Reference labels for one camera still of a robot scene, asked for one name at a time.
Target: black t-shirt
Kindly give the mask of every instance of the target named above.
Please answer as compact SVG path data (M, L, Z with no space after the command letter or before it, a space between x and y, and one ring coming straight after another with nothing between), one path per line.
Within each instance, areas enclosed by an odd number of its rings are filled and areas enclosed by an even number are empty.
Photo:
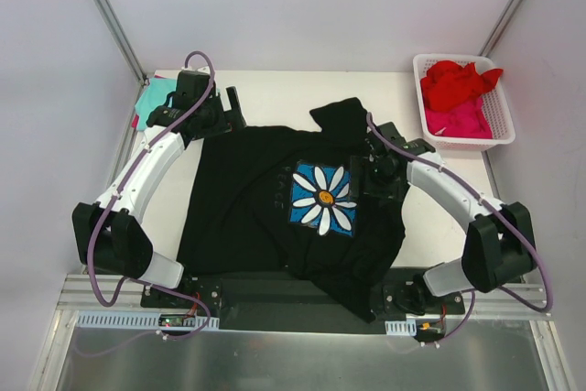
M348 199L350 156L368 154L357 98L310 114L321 132L246 127L204 141L178 261L202 275L286 269L371 321L370 287L405 237L401 203Z

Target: teal folded shirt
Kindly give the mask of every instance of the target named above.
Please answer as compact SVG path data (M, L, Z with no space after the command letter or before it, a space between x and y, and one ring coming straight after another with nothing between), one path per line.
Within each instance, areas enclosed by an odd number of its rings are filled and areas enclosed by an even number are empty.
M143 131L147 128L147 119L150 113L167 100L169 92L177 89L177 80L170 78L151 78L150 84L143 91L135 105L136 114L138 115L138 125L136 130Z

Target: flower graphic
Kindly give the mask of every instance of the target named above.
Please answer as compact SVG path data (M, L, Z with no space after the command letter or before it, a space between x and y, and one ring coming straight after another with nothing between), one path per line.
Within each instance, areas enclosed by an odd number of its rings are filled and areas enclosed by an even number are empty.
M348 201L350 173L344 167L298 164L293 173L291 214L293 223L353 235L356 203Z

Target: white table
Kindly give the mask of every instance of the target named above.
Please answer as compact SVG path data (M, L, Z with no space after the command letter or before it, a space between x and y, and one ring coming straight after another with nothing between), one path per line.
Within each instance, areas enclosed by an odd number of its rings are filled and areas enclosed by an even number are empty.
M177 78L178 73L156 72L166 78ZM216 85L222 99L226 98L226 87L236 86L248 125L286 125L317 131L320 128L309 110L356 96L373 113L377 124L393 121L407 140L422 136L411 73L218 71ZM191 142L171 166L142 223L157 251L169 258L175 259L179 250L202 142ZM492 194L481 153L440 153L449 168L478 190ZM393 266L434 266L461 256L464 232L423 191L409 190L403 205L403 221L407 237Z

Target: white laundry basket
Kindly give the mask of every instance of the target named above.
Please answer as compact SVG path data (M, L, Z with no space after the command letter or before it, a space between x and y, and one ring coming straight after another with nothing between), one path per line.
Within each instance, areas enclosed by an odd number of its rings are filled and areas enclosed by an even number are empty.
M515 129L513 128L511 113L509 112L509 106L506 103L505 92L503 92L500 80L494 89L483 95L484 117L493 131L493 139L435 136L429 132L421 93L421 79L427 75L431 66L442 60L451 60L461 66L474 63L478 73L484 73L496 68L494 63L486 57L475 57L473 55L419 54L415 56L413 70L415 72L415 87L418 91L419 116L423 128L423 138L437 148L452 150L484 151L490 147L513 142L515 140Z

